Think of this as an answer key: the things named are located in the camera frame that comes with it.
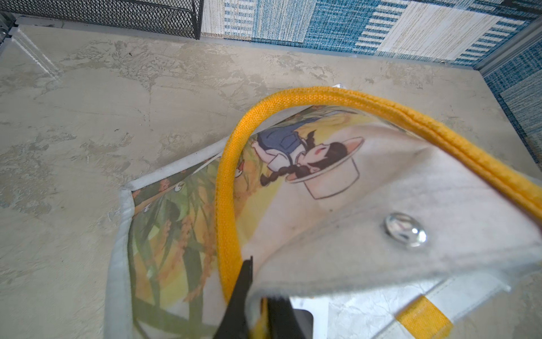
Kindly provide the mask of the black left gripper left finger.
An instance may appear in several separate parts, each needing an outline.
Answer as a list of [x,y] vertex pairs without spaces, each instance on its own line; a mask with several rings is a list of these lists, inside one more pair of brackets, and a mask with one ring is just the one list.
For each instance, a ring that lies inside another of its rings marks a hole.
[[245,302],[253,282],[253,257],[245,260],[237,278],[236,285],[228,302],[224,317],[217,329],[214,339],[249,338],[248,324],[245,316]]

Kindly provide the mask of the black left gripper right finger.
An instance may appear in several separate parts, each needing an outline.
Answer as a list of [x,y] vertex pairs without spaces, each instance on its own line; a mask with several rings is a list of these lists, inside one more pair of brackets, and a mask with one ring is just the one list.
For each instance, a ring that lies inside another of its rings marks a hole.
[[305,338],[288,298],[268,299],[268,320],[270,337],[273,339]]

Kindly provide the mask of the white canvas bag yellow handles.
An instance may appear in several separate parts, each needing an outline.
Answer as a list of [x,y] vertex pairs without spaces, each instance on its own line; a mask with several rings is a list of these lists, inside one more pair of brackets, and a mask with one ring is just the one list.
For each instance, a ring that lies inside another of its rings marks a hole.
[[106,338],[213,338],[245,260],[249,338],[288,298],[305,338],[445,338],[541,265],[541,183],[436,120],[296,88],[128,183]]

